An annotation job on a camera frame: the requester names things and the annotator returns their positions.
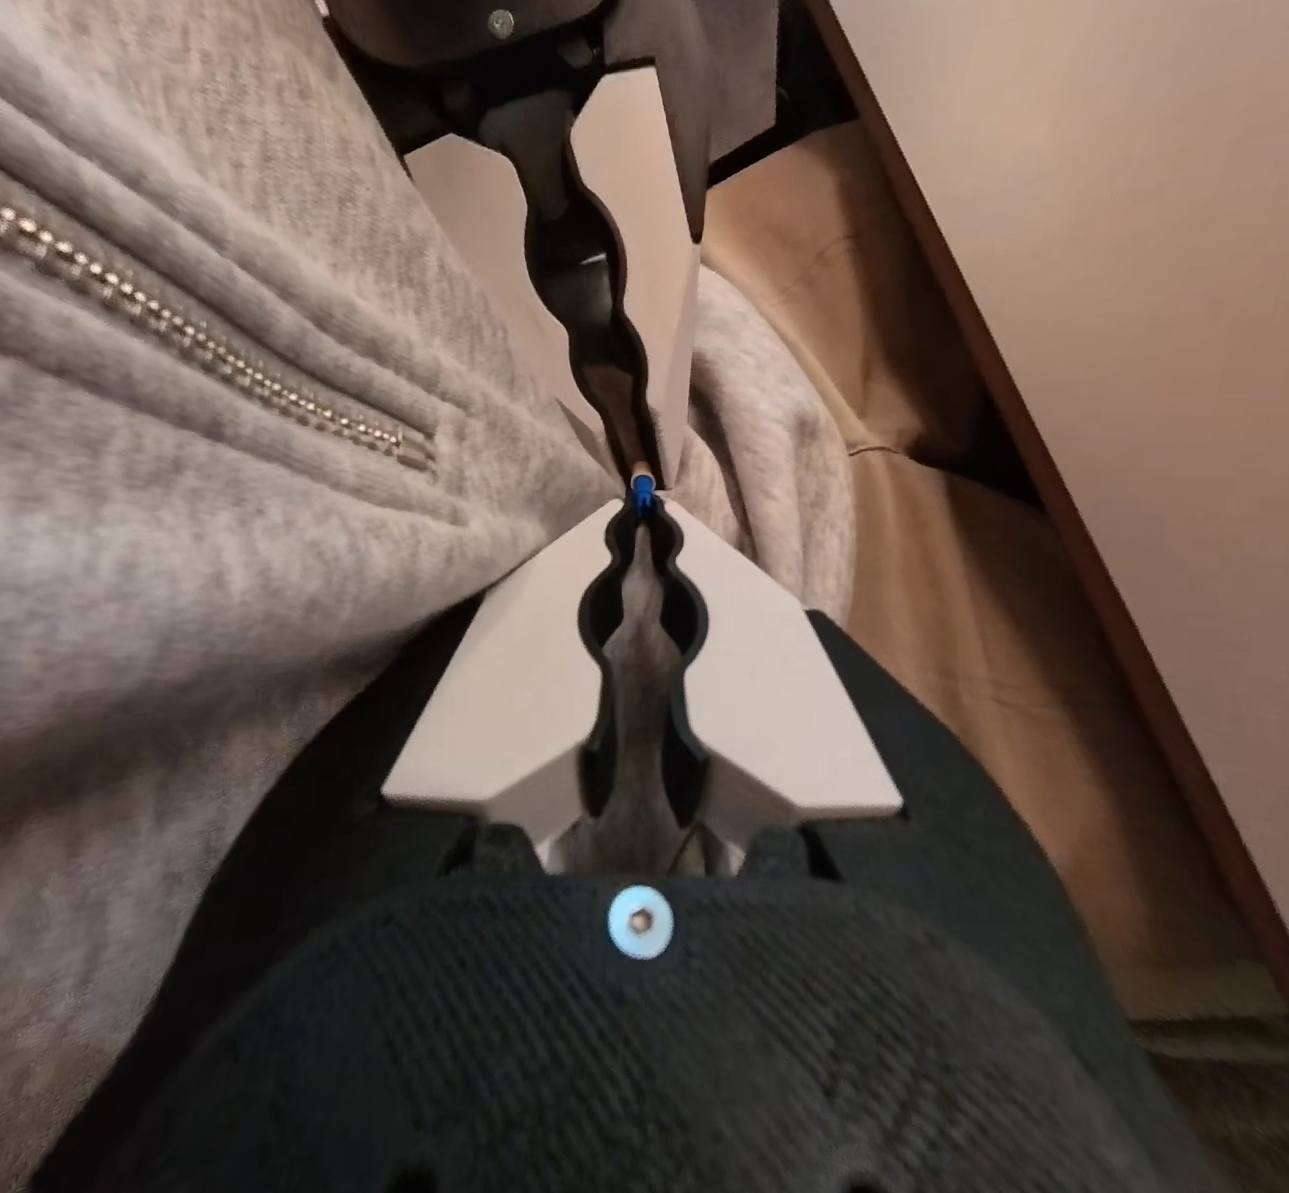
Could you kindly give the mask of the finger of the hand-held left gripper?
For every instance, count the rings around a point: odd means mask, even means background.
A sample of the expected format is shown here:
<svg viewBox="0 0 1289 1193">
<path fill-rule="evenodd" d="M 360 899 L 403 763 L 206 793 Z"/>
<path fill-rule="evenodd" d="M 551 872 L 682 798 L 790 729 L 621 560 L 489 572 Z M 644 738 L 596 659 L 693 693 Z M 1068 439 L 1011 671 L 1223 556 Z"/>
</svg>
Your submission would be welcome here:
<svg viewBox="0 0 1289 1193">
<path fill-rule="evenodd" d="M 572 174 L 616 245 L 613 312 L 639 345 L 654 473 L 675 487 L 688 428 L 701 245 L 691 235 L 654 68 L 605 75 L 572 123 Z"/>
<path fill-rule="evenodd" d="M 621 480 L 605 424 L 572 369 L 565 326 L 528 270 L 528 200 L 502 153 L 448 134 L 404 156 L 409 178 L 507 332 L 515 355 L 552 396 L 584 448 Z"/>
</svg>

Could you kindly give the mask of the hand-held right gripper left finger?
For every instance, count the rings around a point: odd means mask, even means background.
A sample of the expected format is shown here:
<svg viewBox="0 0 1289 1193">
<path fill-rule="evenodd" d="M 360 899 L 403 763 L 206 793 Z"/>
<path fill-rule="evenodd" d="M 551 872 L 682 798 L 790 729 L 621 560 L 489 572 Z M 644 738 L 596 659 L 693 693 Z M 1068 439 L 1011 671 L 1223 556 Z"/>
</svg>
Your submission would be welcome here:
<svg viewBox="0 0 1289 1193">
<path fill-rule="evenodd" d="M 577 762 L 602 671 L 578 609 L 624 510 L 607 502 L 486 593 L 382 784 L 387 803 L 519 828 L 550 868 L 587 810 Z"/>
</svg>

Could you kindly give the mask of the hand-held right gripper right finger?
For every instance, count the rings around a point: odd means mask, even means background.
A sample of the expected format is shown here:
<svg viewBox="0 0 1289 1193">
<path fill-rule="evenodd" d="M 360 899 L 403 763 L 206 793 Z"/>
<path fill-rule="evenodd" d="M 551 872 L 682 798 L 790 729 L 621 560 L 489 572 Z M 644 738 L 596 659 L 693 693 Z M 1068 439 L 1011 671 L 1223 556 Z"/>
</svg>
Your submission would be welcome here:
<svg viewBox="0 0 1289 1193">
<path fill-rule="evenodd" d="M 677 657 L 662 782 L 708 872 L 736 873 L 763 831 L 897 817 L 900 792 L 807 609 L 676 501 L 657 498 L 649 528 Z"/>
</svg>

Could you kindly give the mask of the wooden table edge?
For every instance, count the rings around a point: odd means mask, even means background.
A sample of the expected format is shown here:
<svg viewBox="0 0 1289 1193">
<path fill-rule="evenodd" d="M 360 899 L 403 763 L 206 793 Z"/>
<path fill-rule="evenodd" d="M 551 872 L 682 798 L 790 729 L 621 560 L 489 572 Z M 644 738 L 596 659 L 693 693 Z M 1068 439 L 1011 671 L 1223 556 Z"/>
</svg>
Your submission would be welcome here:
<svg viewBox="0 0 1289 1193">
<path fill-rule="evenodd" d="M 1288 0 L 804 0 L 1286 991 Z"/>
</svg>

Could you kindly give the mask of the person in grey zip hoodie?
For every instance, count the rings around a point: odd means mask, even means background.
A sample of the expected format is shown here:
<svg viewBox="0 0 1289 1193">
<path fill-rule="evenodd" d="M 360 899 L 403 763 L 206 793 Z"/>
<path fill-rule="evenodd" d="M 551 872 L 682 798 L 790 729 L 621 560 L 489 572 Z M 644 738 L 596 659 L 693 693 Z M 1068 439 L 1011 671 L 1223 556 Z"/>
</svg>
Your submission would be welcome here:
<svg viewBox="0 0 1289 1193">
<path fill-rule="evenodd" d="M 321 0 L 3 0 L 3 1191 L 425 623 L 614 481 Z"/>
</svg>

